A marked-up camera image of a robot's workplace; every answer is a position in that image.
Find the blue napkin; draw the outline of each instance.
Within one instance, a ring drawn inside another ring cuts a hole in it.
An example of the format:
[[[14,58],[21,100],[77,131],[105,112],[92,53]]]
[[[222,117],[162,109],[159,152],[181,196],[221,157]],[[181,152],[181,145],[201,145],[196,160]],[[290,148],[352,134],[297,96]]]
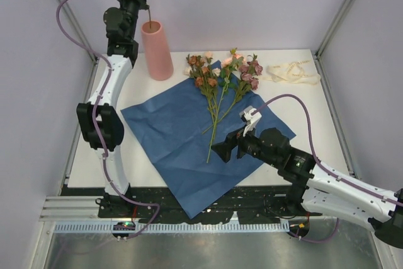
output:
[[[220,67],[219,61],[214,63],[215,67]],[[230,89],[221,103],[221,115],[232,103],[234,95],[234,90]],[[239,117],[241,111],[250,105],[258,108],[263,103],[259,95],[246,94],[218,124],[215,143],[222,142],[229,132],[244,125]],[[187,79],[143,104],[122,110],[151,163],[190,219],[262,165],[260,160],[248,155],[236,159],[236,148],[228,163],[213,151],[210,162],[206,163],[212,134],[211,128],[202,135],[212,124],[207,106],[207,100],[195,87],[194,80]],[[295,137],[269,108],[261,114],[256,136],[264,129],[276,127],[288,138]]]

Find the artificial flower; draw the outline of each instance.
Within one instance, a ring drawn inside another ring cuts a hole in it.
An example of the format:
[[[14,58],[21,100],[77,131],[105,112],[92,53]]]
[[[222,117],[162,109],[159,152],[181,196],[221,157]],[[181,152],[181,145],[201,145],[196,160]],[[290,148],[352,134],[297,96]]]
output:
[[[211,87],[214,87],[217,85],[217,80],[214,78],[208,78],[207,82],[209,83],[209,85],[211,85]]]
[[[226,58],[224,61],[221,62],[221,67],[229,66],[232,62],[232,57]]]
[[[189,64],[190,65],[196,64],[196,62],[197,62],[197,57],[196,56],[191,56],[190,60],[189,60]]]
[[[243,64],[246,64],[246,59],[245,59],[245,57],[244,57],[243,55],[241,55],[241,54],[235,54],[234,56],[235,56],[236,59],[239,59],[239,58],[243,57],[243,58],[244,58]]]
[[[254,71],[256,75],[260,76],[262,75],[263,67],[258,64],[254,67]]]
[[[240,73],[247,72],[249,70],[249,66],[241,66],[238,71]]]
[[[259,80],[256,79],[255,77],[253,77],[251,79],[252,90],[258,89],[258,85],[259,85]]]
[[[205,52],[204,56],[208,59],[213,58],[213,53],[212,52]]]
[[[220,75],[220,73],[221,73],[221,70],[217,67],[217,68],[213,69],[212,72],[213,72],[214,75],[216,75],[218,77]]]
[[[251,74],[248,74],[248,73],[243,73],[242,75],[241,75],[241,79],[243,80],[243,81],[250,81],[250,80],[252,80],[252,75]]]
[[[196,78],[196,81],[195,81],[195,86],[197,87],[197,88],[199,88],[200,86],[202,86],[203,85],[203,78],[202,77],[197,77]]]
[[[191,72],[191,71],[192,71],[192,68],[189,66],[189,67],[187,67],[186,69],[184,69],[183,74],[184,74],[185,76],[190,77],[190,72]]]

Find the white wall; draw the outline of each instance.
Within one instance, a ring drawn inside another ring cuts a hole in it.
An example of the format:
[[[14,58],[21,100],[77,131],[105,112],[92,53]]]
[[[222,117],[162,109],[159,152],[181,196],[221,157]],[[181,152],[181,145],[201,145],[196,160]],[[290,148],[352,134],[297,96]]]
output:
[[[0,268],[17,269],[57,193],[92,63],[59,32],[56,0],[0,7]]]
[[[317,49],[343,0],[148,0],[171,50]],[[73,0],[91,45],[106,50],[104,11],[115,0]],[[139,23],[147,19],[140,14]],[[137,30],[136,39],[141,39]]]
[[[391,190],[403,188],[402,54],[402,0],[356,0],[323,57],[355,168]]]

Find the white table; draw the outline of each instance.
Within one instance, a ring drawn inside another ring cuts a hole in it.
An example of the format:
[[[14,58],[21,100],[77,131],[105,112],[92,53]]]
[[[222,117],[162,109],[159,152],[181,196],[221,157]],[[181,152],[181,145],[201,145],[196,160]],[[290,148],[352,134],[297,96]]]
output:
[[[238,53],[243,55],[252,55],[255,53],[258,55],[259,63],[264,67],[263,75],[266,72],[267,66],[303,60],[310,60],[308,64],[302,65],[306,73],[316,72],[310,50],[255,50],[239,51]],[[125,137],[121,150],[123,165],[131,186],[153,187],[166,186],[166,184],[125,123],[120,110],[143,103],[149,98],[185,80],[187,77],[183,74],[183,70],[187,67],[185,61],[187,55],[187,52],[172,53],[174,64],[173,76],[166,81],[155,81],[148,75],[144,54],[139,54],[133,71],[123,85],[116,111],[125,126]],[[228,52],[214,52],[215,60],[224,60],[229,56]],[[99,63],[93,89],[98,85],[105,67],[105,62],[102,61]],[[264,100],[269,100],[274,96],[285,93],[295,94],[300,97],[307,105],[310,113],[313,140],[317,155],[330,166],[343,173],[348,173],[331,114],[320,84],[311,86],[308,84],[280,84],[271,81],[260,81],[259,89],[256,93],[260,94]],[[292,146],[310,152],[307,121],[299,103],[291,98],[284,98],[272,103],[270,109],[296,133],[297,136],[291,141]],[[253,174],[240,182],[239,186],[285,184],[289,183],[277,175],[275,168],[263,164]],[[80,136],[68,187],[94,188],[104,187],[104,185],[103,172],[98,158],[89,144]]]

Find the metal floor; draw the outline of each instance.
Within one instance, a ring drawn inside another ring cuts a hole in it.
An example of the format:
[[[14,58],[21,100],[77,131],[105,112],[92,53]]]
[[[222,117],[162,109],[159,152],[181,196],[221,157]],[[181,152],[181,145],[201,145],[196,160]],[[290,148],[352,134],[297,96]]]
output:
[[[332,232],[333,220],[311,222],[309,238]],[[146,234],[125,241],[111,241],[85,255],[109,234],[54,234],[45,268],[58,269],[234,269],[234,268],[382,268],[369,232],[342,221],[326,244],[310,244],[286,233]]]

